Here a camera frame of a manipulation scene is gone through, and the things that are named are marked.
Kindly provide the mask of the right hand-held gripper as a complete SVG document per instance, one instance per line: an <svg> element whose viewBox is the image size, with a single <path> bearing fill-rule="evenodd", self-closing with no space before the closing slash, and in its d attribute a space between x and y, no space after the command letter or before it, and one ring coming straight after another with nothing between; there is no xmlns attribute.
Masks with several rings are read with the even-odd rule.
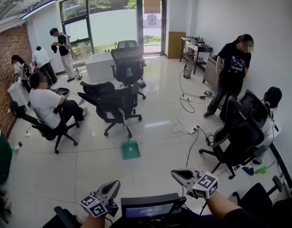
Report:
<svg viewBox="0 0 292 228"><path fill-rule="evenodd" d="M194 168L180 168L172 170L171 175L194 198L209 199L218 189L218 178L208 171L200 175Z"/></svg>

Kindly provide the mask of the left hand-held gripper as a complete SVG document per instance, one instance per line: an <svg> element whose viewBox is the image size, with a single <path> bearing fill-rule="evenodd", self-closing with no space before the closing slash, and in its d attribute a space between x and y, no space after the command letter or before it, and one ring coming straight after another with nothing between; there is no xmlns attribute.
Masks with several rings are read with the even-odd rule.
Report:
<svg viewBox="0 0 292 228"><path fill-rule="evenodd" d="M80 201L80 206L92 217L99 218L107 214L115 216L118 205L114 202L121 183L113 180L102 184L95 192L85 195Z"/></svg>

